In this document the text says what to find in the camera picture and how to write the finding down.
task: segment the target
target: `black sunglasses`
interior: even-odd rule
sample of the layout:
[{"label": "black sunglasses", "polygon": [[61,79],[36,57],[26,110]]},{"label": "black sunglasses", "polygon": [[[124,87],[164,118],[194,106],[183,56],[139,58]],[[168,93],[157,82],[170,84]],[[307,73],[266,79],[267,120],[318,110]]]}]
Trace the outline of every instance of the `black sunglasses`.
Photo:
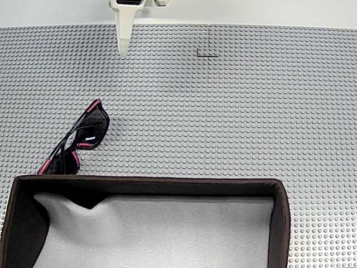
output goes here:
[{"label": "black sunglasses", "polygon": [[[100,99],[96,99],[74,123],[37,173],[39,175],[76,174],[80,167],[76,150],[96,148],[103,140],[108,127],[109,116],[103,109]],[[68,148],[65,148],[68,138],[74,133],[76,133],[74,141]]]}]

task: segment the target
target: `dark box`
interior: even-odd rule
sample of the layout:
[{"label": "dark box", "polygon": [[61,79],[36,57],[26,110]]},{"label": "dark box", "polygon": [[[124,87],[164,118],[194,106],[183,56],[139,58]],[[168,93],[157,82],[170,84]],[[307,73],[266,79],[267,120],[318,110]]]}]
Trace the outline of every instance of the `dark box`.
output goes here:
[{"label": "dark box", "polygon": [[45,243],[49,217],[34,200],[38,192],[62,195],[92,208],[111,195],[273,197],[268,268],[286,268],[290,211],[275,179],[173,179],[101,176],[22,176],[13,183],[0,242],[0,268],[32,268]]}]

